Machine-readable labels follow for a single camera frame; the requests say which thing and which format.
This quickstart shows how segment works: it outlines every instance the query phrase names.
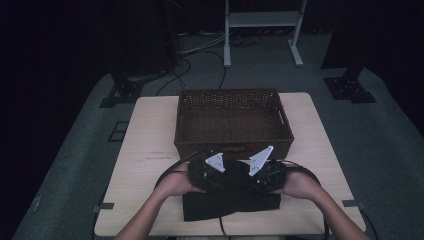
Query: metal stand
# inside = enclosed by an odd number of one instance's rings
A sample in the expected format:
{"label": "metal stand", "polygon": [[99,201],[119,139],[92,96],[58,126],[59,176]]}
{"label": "metal stand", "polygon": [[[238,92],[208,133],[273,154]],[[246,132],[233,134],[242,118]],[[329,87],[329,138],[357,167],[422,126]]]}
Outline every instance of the metal stand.
{"label": "metal stand", "polygon": [[293,39],[289,40],[289,47],[296,66],[303,67],[303,61],[297,50],[296,44],[305,13],[306,3],[307,0],[302,0],[299,11],[230,13],[229,0],[226,0],[224,66],[231,67],[230,28],[295,26]]}
{"label": "metal stand", "polygon": [[342,77],[326,77],[324,81],[335,100],[350,100],[352,103],[376,103],[372,94],[358,81],[362,66],[348,67]]}
{"label": "metal stand", "polygon": [[103,98],[100,108],[113,108],[115,104],[135,103],[141,96],[144,84],[128,80],[123,73],[111,73],[115,84],[107,98]]}

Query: white plastic piece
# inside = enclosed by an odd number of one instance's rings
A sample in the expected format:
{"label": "white plastic piece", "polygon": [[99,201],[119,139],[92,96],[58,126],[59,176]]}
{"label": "white plastic piece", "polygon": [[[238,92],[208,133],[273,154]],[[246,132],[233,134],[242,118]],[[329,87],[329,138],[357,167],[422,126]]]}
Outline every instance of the white plastic piece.
{"label": "white plastic piece", "polygon": [[265,162],[268,160],[269,155],[271,155],[272,150],[274,150],[274,147],[268,146],[264,150],[250,157],[251,163],[250,163],[249,175],[251,177],[254,176],[256,173],[258,173],[262,169]]}
{"label": "white plastic piece", "polygon": [[206,159],[206,163],[222,173],[225,171],[224,163],[222,162],[222,153],[217,153]]}

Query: table top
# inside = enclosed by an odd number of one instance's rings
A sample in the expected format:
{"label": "table top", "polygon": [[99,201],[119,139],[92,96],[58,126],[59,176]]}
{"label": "table top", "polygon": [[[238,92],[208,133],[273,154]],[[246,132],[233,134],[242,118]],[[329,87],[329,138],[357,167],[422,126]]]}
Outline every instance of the table top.
{"label": "table top", "polygon": [[[365,223],[346,178],[307,93],[280,93],[294,142],[286,160],[311,170],[346,214],[362,229]],[[148,198],[158,177],[179,160],[174,146],[177,96],[142,97],[134,108],[104,203],[95,226],[98,236],[115,236]],[[308,200],[282,195],[280,209],[237,212],[222,218],[227,235],[292,235],[324,233],[323,216]],[[184,222],[182,198],[170,197],[162,206],[151,236],[222,236],[218,219]]]}

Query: brown wicker basket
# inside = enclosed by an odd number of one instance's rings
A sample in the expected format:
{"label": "brown wicker basket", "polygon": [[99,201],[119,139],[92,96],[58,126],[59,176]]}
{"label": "brown wicker basket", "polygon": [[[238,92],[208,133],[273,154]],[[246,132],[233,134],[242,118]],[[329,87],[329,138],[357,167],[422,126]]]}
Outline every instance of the brown wicker basket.
{"label": "brown wicker basket", "polygon": [[269,145],[284,159],[294,140],[275,89],[183,90],[174,144],[181,158],[194,151],[247,160]]}

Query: hand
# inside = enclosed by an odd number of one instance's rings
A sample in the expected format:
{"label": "hand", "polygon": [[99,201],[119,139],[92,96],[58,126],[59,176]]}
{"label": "hand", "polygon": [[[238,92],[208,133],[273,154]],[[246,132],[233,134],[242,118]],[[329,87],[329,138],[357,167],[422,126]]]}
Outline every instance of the hand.
{"label": "hand", "polygon": [[188,164],[183,163],[175,172],[166,176],[156,187],[155,191],[159,191],[164,197],[180,196],[188,192],[204,192],[203,190],[194,187],[187,176]]}
{"label": "hand", "polygon": [[284,187],[273,193],[285,194],[294,198],[313,200],[324,189],[308,175],[289,172]]}

